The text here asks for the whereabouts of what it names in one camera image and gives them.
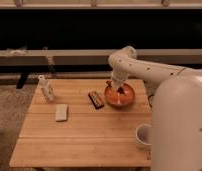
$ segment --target floor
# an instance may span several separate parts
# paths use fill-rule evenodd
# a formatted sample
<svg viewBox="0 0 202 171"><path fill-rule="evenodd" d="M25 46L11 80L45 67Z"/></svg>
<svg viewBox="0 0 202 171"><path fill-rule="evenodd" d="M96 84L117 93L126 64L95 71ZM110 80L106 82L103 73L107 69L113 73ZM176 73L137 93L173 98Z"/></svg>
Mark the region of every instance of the floor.
<svg viewBox="0 0 202 171"><path fill-rule="evenodd" d="M9 160L21 129L26 111L36 88L36 81L28 81L23 89L16 89L17 76L9 79L0 76L0 171L32 171L34 169L9 168ZM152 86L147 88L148 94L153 92ZM46 169L48 171L130 171L135 168L73 168L73 169Z"/></svg>

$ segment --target white mug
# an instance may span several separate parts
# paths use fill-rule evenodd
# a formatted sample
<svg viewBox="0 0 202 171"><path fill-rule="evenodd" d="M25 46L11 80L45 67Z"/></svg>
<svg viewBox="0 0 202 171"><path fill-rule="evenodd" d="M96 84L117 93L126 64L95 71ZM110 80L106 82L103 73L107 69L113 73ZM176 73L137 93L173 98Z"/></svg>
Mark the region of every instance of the white mug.
<svg viewBox="0 0 202 171"><path fill-rule="evenodd" d="M136 142L138 148L151 148L151 125L140 124L135 130Z"/></svg>

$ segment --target wooden table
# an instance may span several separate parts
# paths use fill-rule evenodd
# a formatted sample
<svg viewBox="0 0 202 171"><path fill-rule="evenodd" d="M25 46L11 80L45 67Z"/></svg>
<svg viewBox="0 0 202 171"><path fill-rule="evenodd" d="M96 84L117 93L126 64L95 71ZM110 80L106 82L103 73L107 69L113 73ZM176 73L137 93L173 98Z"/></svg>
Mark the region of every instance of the wooden table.
<svg viewBox="0 0 202 171"><path fill-rule="evenodd" d="M49 80L56 100L47 103L37 87L26 115L11 167L149 167L146 150L137 148L135 128L150 123L142 80L128 80L134 105L115 109L104 99L104 79ZM105 107L96 110L88 92L97 91ZM69 105L67 122L55 122L56 104Z"/></svg>

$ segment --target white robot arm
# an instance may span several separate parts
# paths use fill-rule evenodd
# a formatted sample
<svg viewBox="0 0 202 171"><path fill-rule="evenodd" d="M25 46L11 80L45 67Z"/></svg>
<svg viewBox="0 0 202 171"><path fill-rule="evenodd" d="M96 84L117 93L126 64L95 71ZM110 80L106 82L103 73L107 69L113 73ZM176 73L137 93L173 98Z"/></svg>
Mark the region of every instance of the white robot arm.
<svg viewBox="0 0 202 171"><path fill-rule="evenodd" d="M121 86L129 74L159 85L170 76L196 72L196 70L191 68L147 62L137 60L136 57L137 52L131 46L127 46L110 55L108 61L113 68L111 78L114 86Z"/></svg>
<svg viewBox="0 0 202 171"><path fill-rule="evenodd" d="M202 171L202 71L140 61L125 47L109 57L117 90L135 75L160 85L152 113L152 171Z"/></svg>

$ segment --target small white bottle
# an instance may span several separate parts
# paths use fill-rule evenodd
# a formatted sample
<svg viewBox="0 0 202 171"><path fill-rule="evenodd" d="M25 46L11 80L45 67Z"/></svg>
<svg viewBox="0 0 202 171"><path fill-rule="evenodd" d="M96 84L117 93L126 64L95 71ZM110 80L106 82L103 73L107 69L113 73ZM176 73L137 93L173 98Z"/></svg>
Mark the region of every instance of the small white bottle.
<svg viewBox="0 0 202 171"><path fill-rule="evenodd" d="M49 81L45 79L44 75L39 75L39 85L41 86L41 91L48 102L54 100L53 89L49 84Z"/></svg>

